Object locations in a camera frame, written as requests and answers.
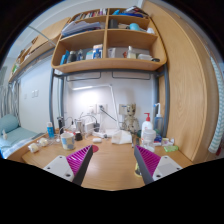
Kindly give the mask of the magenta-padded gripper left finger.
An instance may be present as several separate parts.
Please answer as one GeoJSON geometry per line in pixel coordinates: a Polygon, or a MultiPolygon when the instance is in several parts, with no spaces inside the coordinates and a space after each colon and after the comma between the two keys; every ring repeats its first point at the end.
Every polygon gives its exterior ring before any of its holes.
{"type": "Polygon", "coordinates": [[[81,185],[92,155],[93,146],[89,145],[68,156],[57,156],[44,167],[44,170],[76,185],[81,185]]]}

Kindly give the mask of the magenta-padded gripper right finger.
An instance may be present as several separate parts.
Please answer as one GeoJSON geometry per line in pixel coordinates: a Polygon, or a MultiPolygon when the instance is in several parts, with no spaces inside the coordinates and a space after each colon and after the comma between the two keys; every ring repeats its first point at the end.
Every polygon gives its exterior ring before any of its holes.
{"type": "Polygon", "coordinates": [[[169,156],[158,156],[155,153],[136,145],[134,155],[145,184],[150,184],[182,169],[169,156]]]}

